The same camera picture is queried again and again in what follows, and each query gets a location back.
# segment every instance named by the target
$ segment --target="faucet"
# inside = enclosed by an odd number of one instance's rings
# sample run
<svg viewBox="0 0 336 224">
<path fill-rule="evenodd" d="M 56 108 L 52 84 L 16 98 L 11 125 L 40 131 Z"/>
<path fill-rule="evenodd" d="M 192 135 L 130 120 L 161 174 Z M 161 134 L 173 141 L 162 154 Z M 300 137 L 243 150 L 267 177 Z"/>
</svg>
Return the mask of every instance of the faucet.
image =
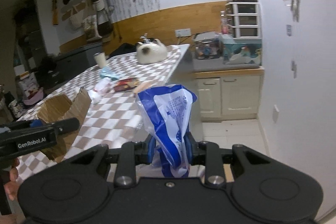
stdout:
<svg viewBox="0 0 336 224">
<path fill-rule="evenodd" d="M 141 36 L 140 39 L 142 39 L 144 43 L 150 43 L 151 42 L 151 40 L 147 38 L 147 33 L 145 33 L 143 36 Z"/>
</svg>

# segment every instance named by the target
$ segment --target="white cabinet door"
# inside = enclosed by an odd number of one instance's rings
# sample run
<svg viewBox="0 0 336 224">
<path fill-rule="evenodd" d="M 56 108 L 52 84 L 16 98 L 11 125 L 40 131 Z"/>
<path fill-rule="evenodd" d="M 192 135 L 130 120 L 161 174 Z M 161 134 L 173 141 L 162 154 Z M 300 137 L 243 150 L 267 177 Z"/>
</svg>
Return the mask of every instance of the white cabinet door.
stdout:
<svg viewBox="0 0 336 224">
<path fill-rule="evenodd" d="M 198 79 L 199 104 L 204 118 L 221 117 L 221 79 Z"/>
<path fill-rule="evenodd" d="M 258 112 L 260 76 L 221 77 L 222 115 Z"/>
</svg>

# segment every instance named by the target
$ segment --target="white tumbler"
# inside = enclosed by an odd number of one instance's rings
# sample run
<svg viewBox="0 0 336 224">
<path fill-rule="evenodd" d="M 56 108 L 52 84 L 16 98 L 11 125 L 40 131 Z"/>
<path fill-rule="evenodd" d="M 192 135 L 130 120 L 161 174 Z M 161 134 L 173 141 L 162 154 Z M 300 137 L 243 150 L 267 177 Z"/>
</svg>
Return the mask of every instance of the white tumbler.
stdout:
<svg viewBox="0 0 336 224">
<path fill-rule="evenodd" d="M 107 62 L 106 62 L 106 57 L 105 57 L 105 53 L 104 52 L 99 52 L 93 55 L 94 59 L 96 60 L 99 68 L 104 68 L 107 66 Z"/>
</svg>

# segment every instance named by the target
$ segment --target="cardboard box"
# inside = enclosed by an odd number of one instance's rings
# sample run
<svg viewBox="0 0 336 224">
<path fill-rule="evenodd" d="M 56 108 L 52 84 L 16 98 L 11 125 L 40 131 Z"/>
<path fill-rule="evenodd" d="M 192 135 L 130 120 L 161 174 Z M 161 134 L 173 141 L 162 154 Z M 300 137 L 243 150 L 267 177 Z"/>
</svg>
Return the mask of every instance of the cardboard box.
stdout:
<svg viewBox="0 0 336 224">
<path fill-rule="evenodd" d="M 89 110 L 91 99 L 88 92 L 81 88 L 73 101 L 71 101 L 64 93 L 51 97 L 46 100 L 37 117 L 45 123 L 61 121 L 64 119 L 76 117 L 79 120 L 80 127 L 78 130 L 66 133 L 57 137 L 57 145 L 41 150 L 48 159 L 60 163 L 67 151 L 75 141 L 80 128 L 84 122 L 86 114 Z"/>
</svg>

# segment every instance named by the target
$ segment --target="white and beige checkered pattern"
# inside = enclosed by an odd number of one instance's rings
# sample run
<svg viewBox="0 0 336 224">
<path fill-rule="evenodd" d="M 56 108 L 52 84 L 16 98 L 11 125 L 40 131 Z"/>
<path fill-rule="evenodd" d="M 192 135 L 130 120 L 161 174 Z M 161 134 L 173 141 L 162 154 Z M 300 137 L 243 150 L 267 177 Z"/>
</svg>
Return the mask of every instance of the white and beige checkered pattern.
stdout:
<svg viewBox="0 0 336 224">
<path fill-rule="evenodd" d="M 159 85 L 164 85 L 167 76 L 174 64 L 180 57 L 180 50 L 176 47 L 168 47 L 168 58 L 163 62 L 140 65 L 135 55 L 111 58 L 108 60 L 108 67 L 116 72 L 120 79 L 137 77 L 141 82 L 154 80 Z M 76 87 L 92 89 L 100 80 L 98 66 L 85 70 L 80 75 L 70 80 L 61 88 L 55 90 L 47 98 L 65 93 L 73 99 Z M 43 102 L 38 103 L 20 120 L 36 119 L 37 112 Z M 125 92 L 110 92 L 98 104 L 93 105 L 89 110 L 80 132 L 73 142 L 72 147 L 66 153 L 64 159 L 68 159 L 83 150 L 89 149 L 97 144 L 108 144 L 114 148 L 114 141 L 131 140 L 135 130 L 141 122 L 135 98 L 131 90 Z M 27 177 L 36 174 L 46 167 L 54 165 L 42 152 L 34 152 L 22 156 L 20 159 L 19 178 L 25 180 Z"/>
</svg>

